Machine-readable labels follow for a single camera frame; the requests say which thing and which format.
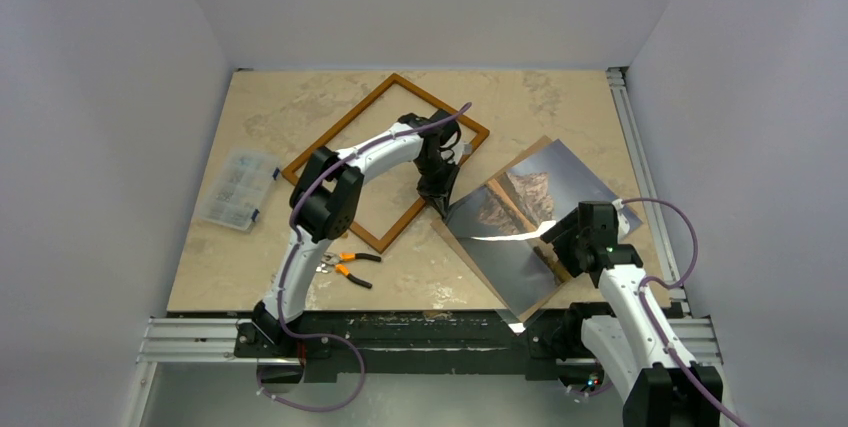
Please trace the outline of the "clear glass pane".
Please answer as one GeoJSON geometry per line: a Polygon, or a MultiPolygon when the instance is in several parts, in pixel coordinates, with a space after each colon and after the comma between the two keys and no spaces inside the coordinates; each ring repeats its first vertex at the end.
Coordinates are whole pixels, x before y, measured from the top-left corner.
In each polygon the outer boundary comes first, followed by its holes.
{"type": "Polygon", "coordinates": [[[495,313],[518,334],[544,309],[593,298],[587,282],[572,277],[553,247],[540,239],[559,219],[546,212],[539,217],[520,214],[499,226],[442,220],[431,226],[494,296],[495,313]]]}

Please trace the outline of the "wooden picture frame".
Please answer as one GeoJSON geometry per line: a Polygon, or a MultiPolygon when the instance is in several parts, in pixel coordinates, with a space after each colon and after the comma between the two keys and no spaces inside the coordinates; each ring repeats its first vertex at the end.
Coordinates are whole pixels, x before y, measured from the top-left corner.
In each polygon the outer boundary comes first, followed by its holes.
{"type": "Polygon", "coordinates": [[[448,212],[460,167],[488,139],[490,131],[409,79],[393,73],[314,141],[283,170],[294,187],[289,220],[299,241],[331,242],[352,232],[383,253],[425,208],[448,212]],[[387,131],[353,147],[333,150],[327,143],[399,87],[433,108],[429,117],[402,115],[387,131]],[[394,167],[411,162],[419,173],[418,200],[380,237],[355,219],[365,185],[394,167]]]}

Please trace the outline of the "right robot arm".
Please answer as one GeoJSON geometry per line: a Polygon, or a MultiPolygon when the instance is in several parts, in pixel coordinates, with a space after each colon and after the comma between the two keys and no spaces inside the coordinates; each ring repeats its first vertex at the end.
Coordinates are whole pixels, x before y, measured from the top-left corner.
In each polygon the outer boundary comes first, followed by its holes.
{"type": "Polygon", "coordinates": [[[581,202],[559,221],[546,221],[540,239],[574,276],[585,274],[610,312],[564,323],[561,339],[576,354],[591,352],[603,382],[623,402],[626,426],[717,426],[723,381],[701,364],[675,333],[651,286],[630,230],[622,199],[581,202]]]}

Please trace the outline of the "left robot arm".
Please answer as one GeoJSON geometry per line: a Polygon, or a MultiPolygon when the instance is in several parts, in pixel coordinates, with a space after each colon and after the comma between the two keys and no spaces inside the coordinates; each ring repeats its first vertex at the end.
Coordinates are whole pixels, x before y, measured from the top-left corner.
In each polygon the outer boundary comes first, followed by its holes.
{"type": "Polygon", "coordinates": [[[316,149],[290,197],[289,244],[275,284],[251,315],[259,342],[272,355],[297,346],[293,322],[331,243],[353,224],[363,187],[394,167],[413,163],[417,192],[441,217],[449,211],[462,151],[460,116],[439,110],[429,118],[400,117],[377,136],[340,150],[316,149]]]}

